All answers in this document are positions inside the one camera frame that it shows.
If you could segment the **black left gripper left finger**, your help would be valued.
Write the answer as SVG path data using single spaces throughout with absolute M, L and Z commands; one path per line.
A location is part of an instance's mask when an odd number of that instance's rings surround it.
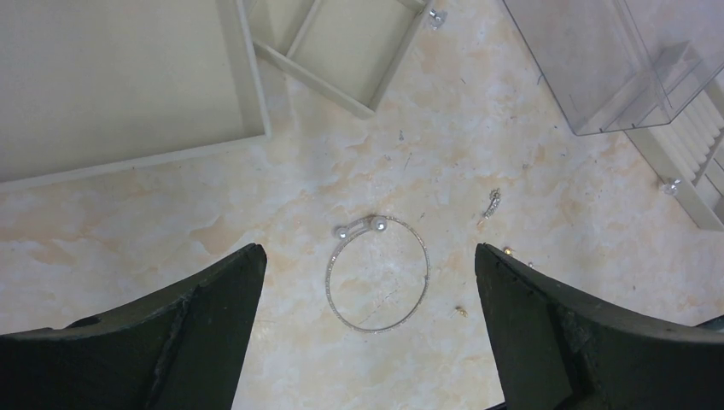
M 230 408 L 266 263 L 251 243 L 65 328 L 2 335 L 2 408 Z

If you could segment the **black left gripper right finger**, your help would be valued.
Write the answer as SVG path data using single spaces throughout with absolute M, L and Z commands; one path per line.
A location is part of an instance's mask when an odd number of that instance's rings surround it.
M 720 409 L 723 335 L 636 313 L 476 247 L 509 409 Z

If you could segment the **silver crystal bar earring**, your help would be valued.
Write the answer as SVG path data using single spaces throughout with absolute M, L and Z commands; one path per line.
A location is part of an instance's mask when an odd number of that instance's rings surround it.
M 496 210 L 499 207 L 500 201 L 501 201 L 501 190 L 500 188 L 496 188 L 490 191 L 489 193 L 489 204 L 484 213 L 482 214 L 482 218 L 485 220 L 490 219 Z

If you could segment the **crystal stud earring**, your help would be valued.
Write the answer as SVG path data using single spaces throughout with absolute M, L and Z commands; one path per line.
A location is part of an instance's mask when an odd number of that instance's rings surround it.
M 669 196 L 676 196 L 679 192 L 680 179 L 666 179 L 660 185 L 660 191 Z

